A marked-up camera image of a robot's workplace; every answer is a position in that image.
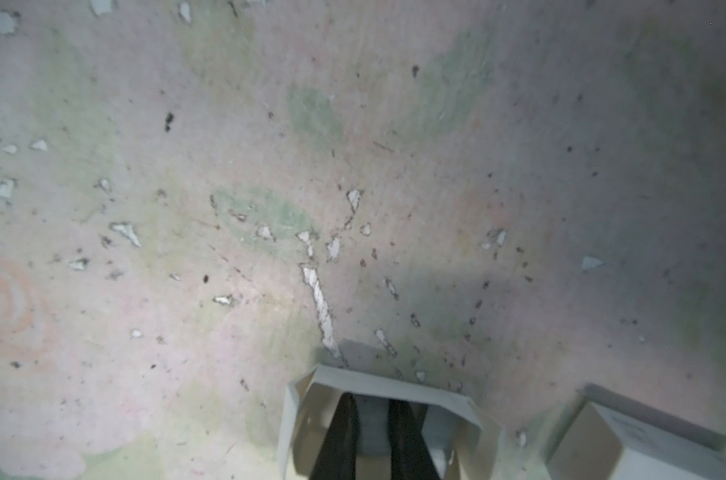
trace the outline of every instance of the worn painted surface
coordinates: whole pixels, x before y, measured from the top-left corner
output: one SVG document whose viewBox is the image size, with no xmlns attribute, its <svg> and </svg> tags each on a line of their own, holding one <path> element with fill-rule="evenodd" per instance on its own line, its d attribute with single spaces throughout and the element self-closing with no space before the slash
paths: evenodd
<svg viewBox="0 0 726 480">
<path fill-rule="evenodd" d="M 124 3 L 0 34 L 0 478 L 272 478 L 316 362 L 726 434 L 726 2 Z"/>
</svg>

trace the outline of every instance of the white box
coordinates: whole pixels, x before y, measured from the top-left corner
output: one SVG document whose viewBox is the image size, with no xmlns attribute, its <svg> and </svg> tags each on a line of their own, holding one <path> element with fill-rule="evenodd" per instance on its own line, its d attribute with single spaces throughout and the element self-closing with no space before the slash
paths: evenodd
<svg viewBox="0 0 726 480">
<path fill-rule="evenodd" d="M 587 403 L 547 469 L 552 480 L 726 480 L 726 456 Z"/>
<path fill-rule="evenodd" d="M 355 467 L 358 480 L 390 477 L 386 417 L 381 416 L 382 405 L 378 405 L 386 403 L 377 402 L 377 398 L 396 398 L 427 406 L 422 436 L 438 471 L 445 471 L 445 480 L 491 478 L 504 429 L 471 398 L 320 365 L 286 387 L 278 437 L 281 478 L 309 477 L 339 398 L 345 392 L 355 394 L 361 418 Z"/>
</svg>

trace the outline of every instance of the brown stain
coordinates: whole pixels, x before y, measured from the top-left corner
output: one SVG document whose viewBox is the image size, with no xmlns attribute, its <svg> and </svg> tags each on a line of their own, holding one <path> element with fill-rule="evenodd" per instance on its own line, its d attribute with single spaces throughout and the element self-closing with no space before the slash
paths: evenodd
<svg viewBox="0 0 726 480">
<path fill-rule="evenodd" d="M 48 304 L 20 265 L 0 253 L 0 363 L 18 374 L 50 370 L 58 338 Z"/>
</svg>

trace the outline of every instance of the orange swirl pattern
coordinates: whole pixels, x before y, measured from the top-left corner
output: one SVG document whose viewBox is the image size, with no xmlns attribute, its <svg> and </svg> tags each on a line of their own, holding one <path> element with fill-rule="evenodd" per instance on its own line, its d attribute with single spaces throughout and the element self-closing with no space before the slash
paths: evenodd
<svg viewBox="0 0 726 480">
<path fill-rule="evenodd" d="M 54 324 L 42 295 L 18 264 L 0 254 L 0 363 L 20 362 L 20 372 L 51 360 Z"/>
</svg>

